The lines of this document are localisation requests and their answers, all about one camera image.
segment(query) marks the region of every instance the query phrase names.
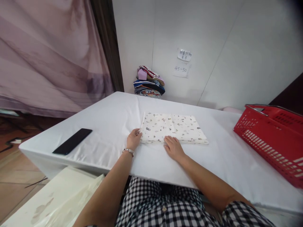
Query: bracelet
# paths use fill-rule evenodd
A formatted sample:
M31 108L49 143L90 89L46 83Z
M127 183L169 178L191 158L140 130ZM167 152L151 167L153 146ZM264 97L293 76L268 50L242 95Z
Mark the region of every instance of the bracelet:
M131 149L124 149L123 151L122 151L122 153L124 152L124 151L129 151L133 156L134 156L134 151L133 150L131 150Z

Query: hand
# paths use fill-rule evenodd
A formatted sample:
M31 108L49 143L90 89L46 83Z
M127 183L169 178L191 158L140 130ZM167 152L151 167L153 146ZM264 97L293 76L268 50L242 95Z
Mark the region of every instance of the hand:
M175 161L179 162L186 157L179 140L176 137L166 136L164 141L167 145L164 145L167 154Z
M140 138L142 136L142 133L139 133L139 129L134 129L127 137L127 145L126 149L131 149L135 151L137 146L140 143Z

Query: phone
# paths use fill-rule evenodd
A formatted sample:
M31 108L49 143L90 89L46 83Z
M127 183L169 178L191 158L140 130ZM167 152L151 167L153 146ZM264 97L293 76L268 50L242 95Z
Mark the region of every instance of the phone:
M67 141L62 143L56 150L53 151L54 154L69 154L82 140L84 140L90 133L91 129L80 129L74 135L72 135Z

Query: pile of fabric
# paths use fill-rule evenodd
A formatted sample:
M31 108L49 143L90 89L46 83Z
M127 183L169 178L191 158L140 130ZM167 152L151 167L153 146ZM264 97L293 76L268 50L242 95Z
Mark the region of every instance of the pile of fabric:
M134 82L135 94L152 98L161 98L164 94L164 80L146 66L140 66Z

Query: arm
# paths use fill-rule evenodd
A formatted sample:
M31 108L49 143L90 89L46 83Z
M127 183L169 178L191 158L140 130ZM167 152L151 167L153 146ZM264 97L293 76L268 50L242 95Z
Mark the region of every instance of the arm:
M127 138L127 148L133 151L139 145L142 136L138 130L134 129ZM122 153L81 211L73 227L114 226L132 160L133 155L130 152Z
M182 166L199 190L221 214L233 201L242 201L253 207L239 192L188 157L177 138L167 136L164 140L167 143L167 146L164 146L167 154Z

